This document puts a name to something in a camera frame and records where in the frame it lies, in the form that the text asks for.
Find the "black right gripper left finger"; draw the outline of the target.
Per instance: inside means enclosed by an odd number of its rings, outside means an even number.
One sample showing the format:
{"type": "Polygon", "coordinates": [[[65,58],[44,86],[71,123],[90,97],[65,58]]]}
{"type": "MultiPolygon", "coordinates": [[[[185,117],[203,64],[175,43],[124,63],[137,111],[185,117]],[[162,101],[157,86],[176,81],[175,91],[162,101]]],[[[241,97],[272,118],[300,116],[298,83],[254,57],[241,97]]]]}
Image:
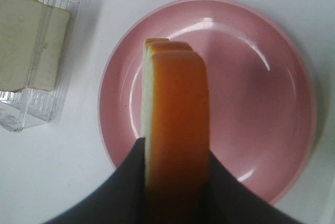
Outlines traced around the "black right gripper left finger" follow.
{"type": "Polygon", "coordinates": [[[46,223],[144,223],[144,138],[94,192],[46,223]]]}

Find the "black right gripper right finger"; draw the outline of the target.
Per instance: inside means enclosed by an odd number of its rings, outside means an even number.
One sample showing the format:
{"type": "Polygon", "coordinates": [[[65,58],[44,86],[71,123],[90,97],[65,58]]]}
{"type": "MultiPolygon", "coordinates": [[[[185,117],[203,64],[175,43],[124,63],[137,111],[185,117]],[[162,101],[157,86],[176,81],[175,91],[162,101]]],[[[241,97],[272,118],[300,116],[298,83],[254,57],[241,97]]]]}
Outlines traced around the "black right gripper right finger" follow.
{"type": "Polygon", "coordinates": [[[210,223],[293,223],[293,218],[248,190],[211,154],[208,221],[210,223]]]}

